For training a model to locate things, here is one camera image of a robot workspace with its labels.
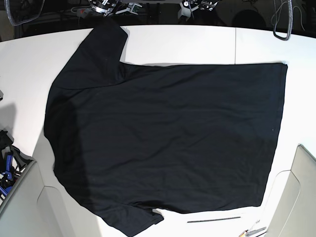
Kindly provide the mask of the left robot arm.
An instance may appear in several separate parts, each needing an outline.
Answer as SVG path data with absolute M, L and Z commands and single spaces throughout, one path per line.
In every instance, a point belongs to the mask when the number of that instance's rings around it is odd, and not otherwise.
M 188 8 L 190 11 L 197 9 L 204 11 L 212 11 L 216 5 L 220 2 L 219 0 L 183 0 L 182 5 Z

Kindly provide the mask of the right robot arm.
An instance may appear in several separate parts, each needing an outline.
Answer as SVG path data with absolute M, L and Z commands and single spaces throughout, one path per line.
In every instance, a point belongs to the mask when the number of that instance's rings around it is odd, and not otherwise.
M 118 0 L 89 0 L 90 7 L 104 16 L 110 15 L 118 4 Z

